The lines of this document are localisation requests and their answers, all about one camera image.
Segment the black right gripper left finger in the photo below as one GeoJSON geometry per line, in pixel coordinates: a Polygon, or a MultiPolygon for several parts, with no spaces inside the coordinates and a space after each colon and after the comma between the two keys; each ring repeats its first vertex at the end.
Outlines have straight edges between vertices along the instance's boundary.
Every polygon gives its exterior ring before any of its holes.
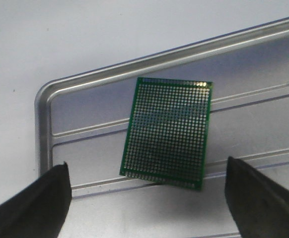
{"type": "Polygon", "coordinates": [[[67,163],[52,167],[0,205],[0,238],[56,238],[72,200],[67,163]]]}

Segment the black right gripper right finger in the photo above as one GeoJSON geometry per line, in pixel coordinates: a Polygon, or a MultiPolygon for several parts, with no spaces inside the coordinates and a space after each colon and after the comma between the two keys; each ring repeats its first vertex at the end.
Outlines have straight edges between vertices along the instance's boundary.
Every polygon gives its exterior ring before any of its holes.
{"type": "Polygon", "coordinates": [[[289,238],[289,190],[229,157],[225,199],[243,238],[289,238]]]}

